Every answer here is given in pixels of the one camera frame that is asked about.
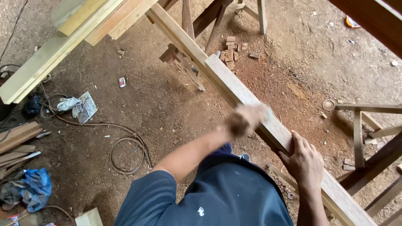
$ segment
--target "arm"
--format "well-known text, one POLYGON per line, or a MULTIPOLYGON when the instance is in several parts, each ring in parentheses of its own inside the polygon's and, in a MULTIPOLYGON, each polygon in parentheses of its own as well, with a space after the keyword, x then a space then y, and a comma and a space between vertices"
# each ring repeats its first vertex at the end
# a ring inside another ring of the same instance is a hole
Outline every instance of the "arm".
POLYGON ((222 125, 163 158, 152 170, 167 171, 176 181, 186 177, 207 155, 226 142, 251 134, 266 119, 266 105, 238 106, 222 125))
POLYGON ((299 187, 300 207, 297 225, 328 225, 321 198, 324 161, 314 145, 292 131, 295 150, 290 157, 279 151, 286 169, 299 187))

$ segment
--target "man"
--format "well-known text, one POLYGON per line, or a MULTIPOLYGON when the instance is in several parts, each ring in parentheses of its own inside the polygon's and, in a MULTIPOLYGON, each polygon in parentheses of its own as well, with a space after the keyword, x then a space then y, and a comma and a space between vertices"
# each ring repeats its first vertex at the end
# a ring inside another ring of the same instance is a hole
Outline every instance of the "man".
MULTIPOLYGON (((251 134, 267 120, 267 111, 265 105, 239 106, 214 131, 167 155, 132 182, 115 226, 293 225, 275 182, 258 166, 231 154, 229 142, 251 134), (194 181, 176 204, 177 183, 197 166, 194 181)), ((320 186, 324 161, 312 144, 297 132, 292 135, 294 153, 278 155, 298 184, 297 224, 328 225, 320 186)))

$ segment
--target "hand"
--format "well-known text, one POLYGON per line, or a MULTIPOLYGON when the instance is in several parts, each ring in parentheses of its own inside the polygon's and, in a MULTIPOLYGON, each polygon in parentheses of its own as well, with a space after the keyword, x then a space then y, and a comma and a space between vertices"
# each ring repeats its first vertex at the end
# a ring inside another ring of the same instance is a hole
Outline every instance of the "hand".
POLYGON ((288 157, 279 151, 279 157, 287 171, 296 180, 300 191, 321 192, 321 180, 324 171, 324 161, 314 145, 297 132, 291 131, 295 142, 294 153, 288 157))
POLYGON ((250 135, 262 122, 267 120, 271 109, 264 105, 238 105, 221 127, 228 132, 229 140, 250 135))

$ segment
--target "blue plastic bag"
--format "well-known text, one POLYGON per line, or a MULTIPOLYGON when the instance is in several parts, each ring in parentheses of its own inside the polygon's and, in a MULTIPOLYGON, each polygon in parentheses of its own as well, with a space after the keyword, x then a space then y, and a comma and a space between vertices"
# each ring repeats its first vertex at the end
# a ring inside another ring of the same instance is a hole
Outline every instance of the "blue plastic bag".
POLYGON ((22 179, 27 186, 21 191, 23 202, 28 205, 29 212, 35 212, 42 209, 51 194, 51 181, 45 168, 40 170, 27 169, 26 179, 22 179))

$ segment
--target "sneaker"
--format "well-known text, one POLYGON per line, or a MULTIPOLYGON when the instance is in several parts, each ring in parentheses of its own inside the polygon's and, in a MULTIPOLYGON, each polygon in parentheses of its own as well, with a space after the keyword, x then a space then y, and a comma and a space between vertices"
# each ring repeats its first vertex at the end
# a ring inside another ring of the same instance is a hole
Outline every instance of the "sneaker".
POLYGON ((247 162, 250 162, 250 156, 247 153, 243 153, 241 155, 239 155, 240 159, 244 159, 247 162))

